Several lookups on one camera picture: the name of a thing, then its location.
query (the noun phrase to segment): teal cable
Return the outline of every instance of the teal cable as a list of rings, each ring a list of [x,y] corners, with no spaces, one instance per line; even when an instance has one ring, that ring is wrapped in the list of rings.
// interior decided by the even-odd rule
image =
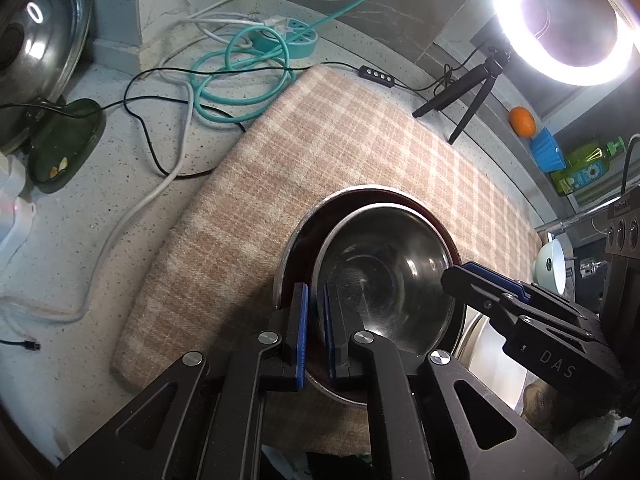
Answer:
[[[280,43],[280,48],[279,50],[281,52],[284,53],[284,59],[279,59],[277,57],[273,57],[270,56],[269,53],[261,53],[257,50],[254,50],[252,48],[238,48],[236,47],[236,43],[241,39],[241,37],[244,34],[247,34],[249,32],[253,32],[254,30],[266,30],[268,33],[273,34],[274,37],[276,38],[276,40],[278,40],[278,42]],[[256,65],[260,62],[263,61],[268,61],[268,60],[273,60],[277,63],[279,63],[280,65],[282,65],[285,68],[289,68],[290,64],[289,64],[289,48],[287,47],[287,43],[285,42],[284,38],[277,33],[277,31],[273,30],[271,27],[267,27],[265,25],[252,25],[250,27],[244,28],[243,30],[241,30],[240,32],[238,32],[229,42],[229,44],[226,46],[226,49],[224,50],[216,50],[214,52],[209,52],[208,54],[205,54],[204,56],[202,56],[199,60],[197,60],[193,66],[191,67],[192,70],[197,70],[200,65],[202,63],[204,63],[206,60],[215,57],[215,56],[221,56],[223,55],[225,56],[225,64],[222,68],[219,68],[218,70],[240,70],[243,68],[250,68],[253,65]],[[241,60],[237,60],[235,62],[231,61],[231,55],[232,54],[249,54],[251,56],[255,56],[249,59],[241,59]],[[230,123],[241,123],[244,121],[248,121],[251,119],[255,119],[257,117],[259,117],[260,115],[262,115],[264,113],[264,111],[269,107],[269,104],[267,103],[266,105],[264,105],[262,108],[259,108],[257,110],[254,110],[253,112],[250,112],[248,114],[245,114],[243,116],[239,116],[236,118],[228,118],[228,117],[221,117],[221,116],[216,116],[213,114],[208,113],[207,111],[205,111],[201,104],[200,104],[200,98],[204,97],[205,99],[217,103],[217,104],[223,104],[223,105],[233,105],[233,106],[249,106],[249,105],[254,105],[254,104],[259,104],[261,102],[264,101],[268,101],[270,100],[272,97],[280,94],[280,92],[282,92],[282,90],[284,89],[285,85],[287,84],[287,82],[289,81],[294,81],[296,76],[294,74],[294,72],[292,71],[283,71],[282,74],[280,74],[280,77],[278,78],[278,82],[276,83],[276,85],[269,90],[268,92],[259,95],[257,97],[253,97],[253,98],[245,98],[245,99],[231,99],[231,98],[226,98],[226,97],[220,97],[220,96],[216,96],[213,95],[209,92],[207,92],[205,90],[207,84],[209,84],[210,81],[212,81],[212,79],[215,79],[216,75],[212,74],[212,75],[208,75],[206,76],[206,78],[204,78],[202,81],[196,81],[196,78],[193,74],[190,75],[190,83],[191,85],[194,87],[195,90],[195,98],[196,98],[196,103],[195,103],[195,109],[197,111],[197,113],[200,114],[201,117],[203,117],[204,119],[206,119],[207,121],[212,121],[215,123],[225,123],[225,124],[230,124]]]
[[[225,70],[225,71],[228,71],[228,70],[240,70],[242,68],[250,68],[252,66],[255,66],[258,63],[262,63],[262,62],[265,62],[265,61],[274,61],[274,62],[279,63],[284,68],[290,68],[290,64],[289,64],[289,62],[290,62],[290,59],[289,59],[289,48],[287,46],[289,43],[292,43],[297,38],[299,38],[300,36],[305,34],[306,32],[308,32],[310,30],[315,30],[317,27],[320,27],[321,25],[324,25],[325,23],[330,22],[331,20],[334,20],[335,18],[340,17],[345,12],[349,12],[351,9],[353,9],[356,6],[358,6],[359,4],[361,4],[364,1],[366,1],[366,0],[355,0],[354,2],[351,2],[349,5],[347,5],[347,6],[343,7],[342,9],[334,12],[333,14],[331,14],[329,16],[326,16],[322,20],[319,20],[319,21],[313,23],[312,25],[309,25],[308,27],[300,30],[297,34],[293,35],[288,40],[285,40],[279,33],[277,33],[276,30],[272,29],[271,27],[267,27],[265,25],[251,25],[249,27],[246,27],[246,28],[240,30],[233,37],[233,39],[229,42],[229,44],[226,46],[226,49],[224,49],[224,50],[216,50],[214,52],[209,52],[208,54],[205,54],[204,56],[202,56],[199,60],[197,60],[193,64],[191,69],[192,70],[198,70],[199,67],[204,62],[206,62],[207,60],[211,59],[212,57],[222,56],[222,55],[224,55],[224,57],[225,57],[225,64],[224,64],[224,66],[222,68],[220,68],[218,70]],[[267,53],[261,53],[261,52],[255,50],[255,49],[252,49],[252,48],[240,48],[240,47],[236,46],[237,42],[243,36],[245,36],[246,34],[248,34],[250,32],[253,32],[254,30],[267,31],[268,33],[270,33],[278,41],[279,46],[274,47],[273,49],[271,49]],[[253,56],[253,57],[249,57],[249,58],[245,58],[245,59],[241,59],[241,60],[236,60],[235,62],[232,62],[231,61],[231,55],[232,54],[247,54],[247,55]],[[201,117],[206,119],[207,121],[212,121],[212,122],[215,122],[215,123],[227,123],[227,124],[228,123],[241,123],[241,122],[244,122],[244,121],[248,121],[248,120],[251,120],[251,119],[258,118],[269,107],[269,104],[271,102],[270,99],[275,97],[275,96],[278,96],[285,89],[285,87],[287,86],[288,83],[294,82],[295,79],[296,79],[296,76],[293,73],[293,71],[285,70],[285,71],[282,72],[282,74],[278,78],[277,83],[268,92],[265,92],[264,94],[261,94],[259,96],[253,97],[253,98],[231,99],[231,98],[225,98],[225,97],[221,97],[221,96],[216,96],[216,95],[213,95],[212,93],[206,91],[207,85],[213,79],[215,79],[216,77],[217,76],[215,74],[212,74],[212,75],[209,75],[206,78],[204,78],[202,81],[197,81],[197,79],[194,77],[193,74],[190,75],[190,83],[193,86],[193,89],[194,89],[194,92],[195,92],[194,108],[197,111],[197,113]],[[268,101],[268,102],[262,108],[254,110],[253,112],[247,113],[247,114],[245,114],[243,116],[239,116],[239,117],[236,117],[236,118],[228,118],[228,117],[221,117],[221,116],[213,115],[213,114],[210,114],[207,111],[205,111],[204,108],[202,108],[202,106],[200,104],[200,99],[201,98],[205,98],[206,100],[209,100],[209,101],[217,103],[217,104],[231,105],[231,106],[249,106],[249,105],[260,104],[260,103],[265,102],[265,101]]]

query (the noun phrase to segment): dish soap bottle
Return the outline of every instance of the dish soap bottle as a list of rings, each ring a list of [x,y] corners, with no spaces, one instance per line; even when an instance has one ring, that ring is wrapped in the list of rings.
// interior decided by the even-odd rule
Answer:
[[[614,156],[625,151],[625,142],[618,137],[602,147],[596,140],[581,146],[572,152],[566,160],[566,168],[550,173],[556,191],[560,195],[569,195],[592,182],[595,182],[609,171],[609,163]]]

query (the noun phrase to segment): metal screw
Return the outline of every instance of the metal screw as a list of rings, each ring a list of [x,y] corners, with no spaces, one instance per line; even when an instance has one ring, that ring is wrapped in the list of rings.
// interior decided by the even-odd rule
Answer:
[[[278,334],[276,334],[275,332],[262,332],[259,336],[258,336],[258,341],[260,341],[263,345],[272,345],[274,343],[278,342]]]
[[[429,355],[429,359],[435,365],[448,365],[451,361],[451,356],[444,350],[434,350]]]
[[[187,366],[198,366],[202,362],[202,354],[200,352],[187,352],[182,356],[182,364]]]
[[[373,334],[371,332],[367,332],[366,330],[360,330],[359,332],[353,334],[353,338],[357,343],[368,345],[373,341]]]

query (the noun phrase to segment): metal rod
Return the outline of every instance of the metal rod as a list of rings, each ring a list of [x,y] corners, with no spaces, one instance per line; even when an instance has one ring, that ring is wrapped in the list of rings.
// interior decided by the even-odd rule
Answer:
[[[554,236],[560,235],[564,233],[569,227],[579,224],[580,222],[584,222],[585,220],[594,218],[594,216],[604,211],[607,207],[609,207],[610,204],[613,204],[619,199],[619,196],[615,196],[589,209],[577,212],[575,215],[570,216],[569,218],[565,218],[562,220],[553,220],[544,225],[541,225],[540,227],[537,227],[536,232],[540,236],[542,243],[546,243],[549,234],[552,234]]]

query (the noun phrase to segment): stainless steel bowl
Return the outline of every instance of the stainless steel bowl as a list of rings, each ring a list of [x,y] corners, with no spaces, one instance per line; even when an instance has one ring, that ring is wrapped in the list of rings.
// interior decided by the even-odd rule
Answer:
[[[455,300],[440,285],[452,257],[433,225],[393,203],[364,206],[325,239],[311,281],[311,303],[324,319],[318,290],[333,283],[343,309],[356,310],[364,327],[407,352],[426,354],[449,327]]]
[[[289,306],[296,282],[311,283],[316,257],[322,243],[331,230],[350,213],[366,205],[395,203],[404,205],[426,218],[439,232],[449,250],[454,264],[459,265],[460,255],[455,243],[440,221],[427,207],[413,196],[392,187],[364,185],[341,189],[321,200],[304,216],[292,232],[282,253],[273,280],[273,304],[275,308]],[[457,301],[453,314],[438,348],[453,352],[460,340],[465,322],[466,306]],[[309,313],[306,345],[306,378],[318,390],[337,402],[366,408],[366,398],[360,392],[336,392],[329,383],[326,367],[326,349],[319,330],[315,330],[318,314],[312,306]]]

